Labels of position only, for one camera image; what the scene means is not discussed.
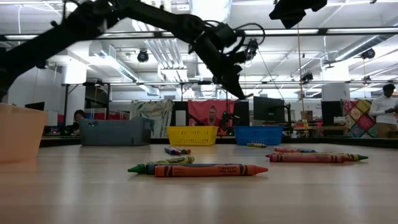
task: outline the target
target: ceiling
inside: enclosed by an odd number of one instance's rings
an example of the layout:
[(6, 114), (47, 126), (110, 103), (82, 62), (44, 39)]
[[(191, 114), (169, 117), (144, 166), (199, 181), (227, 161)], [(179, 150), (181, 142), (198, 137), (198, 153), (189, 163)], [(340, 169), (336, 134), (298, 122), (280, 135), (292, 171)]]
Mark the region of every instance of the ceiling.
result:
[[(51, 3), (47, 5), (12, 5), (1, 4), (0, 1), (0, 34), (36, 34), (51, 28), (50, 21), (59, 22), (62, 12), (60, 3)], [(189, 13), (187, 9), (188, 1), (172, 0), (172, 12)], [(328, 1), (328, 5), (318, 12), (306, 11), (300, 28), (317, 28), (317, 27), (380, 27), (387, 21), (396, 16), (398, 1), (378, 0), (375, 4), (369, 4), (368, 1), (345, 0), (345, 1)], [(268, 14), (273, 10), (272, 1), (233, 1), (229, 25), (237, 27), (248, 22), (257, 22), (265, 29), (282, 29), (283, 25), (280, 21), (272, 21)], [(132, 32), (131, 20), (125, 19), (113, 27), (110, 31)], [(358, 39), (362, 38), (358, 35), (352, 36), (313, 36), (301, 37), (300, 45), (297, 37), (266, 37), (266, 41), (259, 46), (261, 54), (257, 54), (252, 61), (250, 67), (244, 67), (241, 73), (241, 81), (269, 81), (271, 78), (269, 72), (275, 81), (291, 80), (296, 78), (299, 80), (300, 65), (305, 65), (313, 60), (311, 67), (303, 68), (303, 71), (311, 71), (314, 79), (321, 79), (321, 61), (325, 58), (325, 52), (333, 54)], [(124, 62), (129, 70), (136, 73), (143, 82), (159, 82), (161, 81), (157, 75), (158, 62), (154, 56), (149, 54), (149, 61), (139, 63), (137, 61), (137, 53), (139, 49), (146, 47), (145, 40), (102, 40), (103, 45), (112, 45), (117, 50), (118, 60)], [(188, 45), (182, 41), (177, 41), (182, 60), (187, 66), (187, 77), (190, 80), (198, 80), (198, 65), (201, 64), (200, 59), (195, 54), (188, 55)], [(363, 66), (362, 59), (351, 58), (347, 60), (349, 63), (349, 74), (351, 79), (361, 79), (364, 74), (373, 73), (391, 67), (392, 69), (382, 75), (377, 76), (377, 80), (389, 80), (396, 78), (398, 75), (398, 67), (394, 69), (398, 63), (398, 37), (395, 36), (389, 40), (373, 47), (376, 51), (376, 57), (372, 60), (365, 61)], [(88, 77), (98, 77), (111, 82), (117, 81), (121, 75), (109, 65), (103, 63), (95, 57), (88, 58), (88, 61), (98, 69), (89, 70)], [(274, 88), (270, 85), (245, 85), (244, 88), (266, 89)], [(120, 86), (114, 91), (142, 91), (137, 86)]]

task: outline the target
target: desk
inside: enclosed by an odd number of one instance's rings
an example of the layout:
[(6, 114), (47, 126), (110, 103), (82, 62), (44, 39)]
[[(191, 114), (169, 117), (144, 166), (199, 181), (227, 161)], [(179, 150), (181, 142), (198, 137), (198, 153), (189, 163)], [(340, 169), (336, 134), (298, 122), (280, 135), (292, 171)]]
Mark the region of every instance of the desk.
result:
[(196, 163), (269, 168), (253, 177), (156, 179), (127, 173), (171, 157), (165, 145), (63, 146), (35, 161), (0, 165), (2, 223), (398, 223), (398, 151), (329, 144), (285, 144), (361, 153), (356, 164), (272, 163), (272, 148), (191, 147)]

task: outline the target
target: robotic arm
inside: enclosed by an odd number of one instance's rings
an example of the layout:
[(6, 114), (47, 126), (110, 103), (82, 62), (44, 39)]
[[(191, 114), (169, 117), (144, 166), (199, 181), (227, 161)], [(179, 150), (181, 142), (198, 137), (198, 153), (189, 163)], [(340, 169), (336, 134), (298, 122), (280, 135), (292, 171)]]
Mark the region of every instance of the robotic arm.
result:
[[(110, 6), (107, 0), (87, 1), (77, 7), (61, 24), (38, 37), (0, 55), (0, 90), (8, 91), (14, 80), (35, 64), (47, 60), (75, 42), (91, 40), (124, 18), (131, 18), (170, 31), (176, 38), (190, 44), (213, 74), (215, 84), (239, 99), (245, 95), (239, 86), (238, 65), (248, 58), (243, 45), (244, 32), (232, 30), (228, 25), (217, 26), (191, 14), (172, 14), (140, 1), (126, 1), (121, 9)], [(225, 47), (242, 37), (231, 52)]]

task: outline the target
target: yellow crayon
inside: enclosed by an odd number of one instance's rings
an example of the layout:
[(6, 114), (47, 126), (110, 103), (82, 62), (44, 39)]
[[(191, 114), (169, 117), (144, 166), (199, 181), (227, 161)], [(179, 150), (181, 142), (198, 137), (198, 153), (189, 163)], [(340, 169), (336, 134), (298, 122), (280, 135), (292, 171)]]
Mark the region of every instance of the yellow crayon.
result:
[(367, 159), (368, 156), (362, 156), (359, 154), (350, 154), (350, 153), (340, 153), (340, 152), (317, 152), (317, 153), (287, 153), (287, 152), (277, 152), (276, 154), (289, 154), (289, 155), (336, 155), (343, 156), (352, 161), (361, 161), (363, 159)]

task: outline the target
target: red crayon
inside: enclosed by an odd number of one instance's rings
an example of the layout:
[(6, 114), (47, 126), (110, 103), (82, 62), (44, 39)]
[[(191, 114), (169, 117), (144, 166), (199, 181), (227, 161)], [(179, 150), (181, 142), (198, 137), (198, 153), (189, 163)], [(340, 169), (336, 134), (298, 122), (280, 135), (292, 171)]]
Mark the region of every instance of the red crayon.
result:
[(256, 175), (267, 172), (265, 167), (255, 165), (209, 165), (209, 166), (157, 166), (156, 177), (219, 177)]
[(275, 152), (300, 152), (301, 150), (300, 149), (288, 149), (288, 148), (284, 148), (284, 147), (275, 146), (274, 151)]
[(337, 155), (286, 155), (286, 154), (271, 154), (266, 155), (270, 162), (334, 162), (342, 163), (346, 159), (343, 156)]

